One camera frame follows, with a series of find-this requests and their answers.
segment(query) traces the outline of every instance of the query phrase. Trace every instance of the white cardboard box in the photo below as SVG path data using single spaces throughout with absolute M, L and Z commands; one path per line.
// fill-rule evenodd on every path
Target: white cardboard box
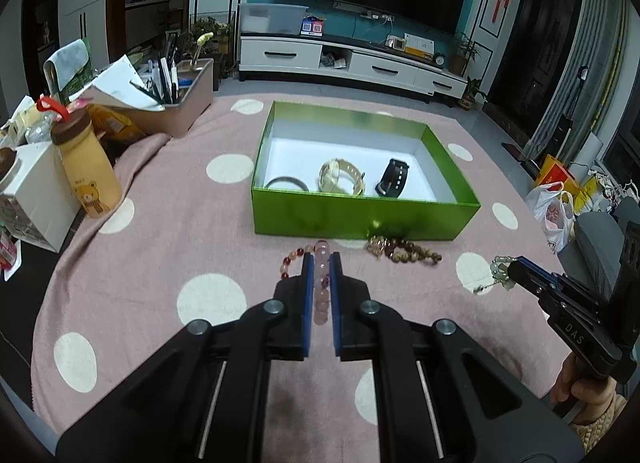
M 80 202 L 52 143 L 18 147 L 20 167 L 0 194 L 0 221 L 12 236 L 59 252 Z

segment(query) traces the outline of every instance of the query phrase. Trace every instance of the pen holder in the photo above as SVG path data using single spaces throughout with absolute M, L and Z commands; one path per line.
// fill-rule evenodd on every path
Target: pen holder
M 191 69 L 191 61 L 183 60 L 177 65 L 178 79 L 188 78 L 193 84 L 178 104 L 164 104 L 161 112 L 144 109 L 119 109 L 135 123 L 145 134 L 164 132 L 180 138 L 187 134 L 213 100 L 214 61 L 200 59 L 195 71 Z

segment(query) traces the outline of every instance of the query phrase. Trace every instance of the black smartwatch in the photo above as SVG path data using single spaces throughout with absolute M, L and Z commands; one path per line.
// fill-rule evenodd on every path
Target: black smartwatch
M 404 189 L 409 166 L 399 159 L 390 159 L 382 179 L 376 185 L 376 192 L 385 198 L 397 198 Z

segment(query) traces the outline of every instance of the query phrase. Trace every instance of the hand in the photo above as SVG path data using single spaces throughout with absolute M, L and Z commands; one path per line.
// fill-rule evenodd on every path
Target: hand
M 574 423 L 588 425 L 599 419 L 609 408 L 611 400 L 616 396 L 616 380 L 611 377 L 607 380 L 577 378 L 576 356 L 571 353 L 562 364 L 562 370 L 551 389 L 551 403 L 555 405 L 559 401 L 566 401 L 570 394 L 574 395 L 587 404 L 575 417 Z

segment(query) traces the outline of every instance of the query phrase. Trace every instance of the gray floor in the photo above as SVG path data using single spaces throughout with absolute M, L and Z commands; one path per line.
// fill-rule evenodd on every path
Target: gray floor
M 447 118 L 458 120 L 466 131 L 473 136 L 485 152 L 494 160 L 495 164 L 510 181 L 518 194 L 523 198 L 531 190 L 532 179 L 521 165 L 503 149 L 502 142 L 515 143 L 493 120 L 481 110 L 464 110 L 460 107 L 447 107 L 439 102 L 427 104 L 419 100 L 393 96 L 391 94 L 376 93 L 337 86 L 320 84 L 305 84 L 302 82 L 270 82 L 266 80 L 222 80 L 220 94 L 252 94 L 252 93 L 287 93 L 308 94 L 313 96 L 330 96 L 332 98 L 347 98 L 388 104 L 390 106 L 407 107 L 409 109 L 424 110 L 441 114 Z

